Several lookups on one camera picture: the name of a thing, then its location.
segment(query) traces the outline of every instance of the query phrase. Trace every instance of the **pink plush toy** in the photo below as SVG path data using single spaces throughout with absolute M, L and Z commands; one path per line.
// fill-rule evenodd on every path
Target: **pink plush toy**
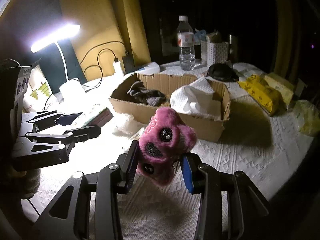
M 174 177 L 172 164 L 196 144 L 196 133 L 185 125 L 177 112 L 161 107 L 139 139 L 142 155 L 137 172 L 149 177 L 159 186 L 170 184 Z

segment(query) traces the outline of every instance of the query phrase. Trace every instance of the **bottle label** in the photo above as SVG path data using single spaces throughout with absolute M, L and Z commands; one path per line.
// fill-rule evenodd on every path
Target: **bottle label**
M 179 47 L 193 46 L 193 33 L 178 33 L 178 46 Z

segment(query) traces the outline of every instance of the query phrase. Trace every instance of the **pink fur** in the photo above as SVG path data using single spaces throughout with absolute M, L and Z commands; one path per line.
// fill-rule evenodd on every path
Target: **pink fur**
M 170 141 L 163 141 L 160 133 L 164 129 L 170 129 L 172 136 Z M 196 144 L 196 133 L 193 128 L 185 125 L 177 112 L 170 107 L 161 107 L 151 118 L 145 132 L 139 139 L 141 155 L 137 167 L 138 173 L 150 177 L 160 186 L 168 185 L 174 176 L 172 163 L 178 157 L 190 151 Z M 151 156 L 146 151 L 146 145 L 152 143 L 162 156 Z M 150 174 L 144 169 L 144 164 L 153 166 L 154 172 Z

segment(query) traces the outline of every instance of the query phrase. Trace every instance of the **plastic water bottle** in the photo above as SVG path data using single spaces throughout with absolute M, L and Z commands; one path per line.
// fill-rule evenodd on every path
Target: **plastic water bottle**
M 179 16 L 177 29 L 178 46 L 180 48 L 180 66 L 182 70 L 193 70 L 195 67 L 195 46 L 193 44 L 193 29 L 188 23 L 188 16 Z

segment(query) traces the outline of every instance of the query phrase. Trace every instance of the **table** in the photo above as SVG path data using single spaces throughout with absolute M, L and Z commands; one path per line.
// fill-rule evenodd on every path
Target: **table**
M 248 64 L 235 64 L 236 67 L 259 71 Z M 163 68 L 163 73 L 166 74 L 185 73 L 175 64 L 164 65 Z M 199 67 L 187 73 L 199 77 L 205 70 L 206 67 Z M 91 81 L 90 85 L 97 82 L 98 80 Z M 105 104 L 113 112 L 108 95 L 119 82 L 120 80 L 115 80 L 114 77 L 105 77 L 101 86 L 88 92 L 87 96 L 96 103 Z M 219 143 L 198 140 L 192 152 L 199 154 L 203 163 L 208 163 L 218 171 L 244 171 L 269 200 L 297 170 L 313 138 L 297 131 L 292 113 L 280 112 L 269 117 L 237 83 L 226 83 L 226 86 L 232 100 L 231 114 Z M 39 191 L 31 199 L 39 212 L 42 212 L 75 171 L 85 174 L 100 171 L 129 147 L 131 141 L 127 137 L 112 134 L 113 125 L 114 120 L 111 120 L 102 127 L 98 138 L 76 144 L 68 163 L 42 168 Z M 55 129 L 55 132 L 62 132 L 68 127 Z M 94 200 L 93 193 L 91 229 L 94 221 Z M 118 195 L 124 239 L 193 239 L 199 202 L 199 195 L 190 195 L 186 190 L 180 170 L 172 184 L 164 188 L 136 175 L 130 193 Z M 223 228 L 226 228 L 228 210 L 225 193 L 222 194 L 222 204 Z M 22 201 L 22 205 L 25 214 L 36 220 L 37 216 L 29 203 Z

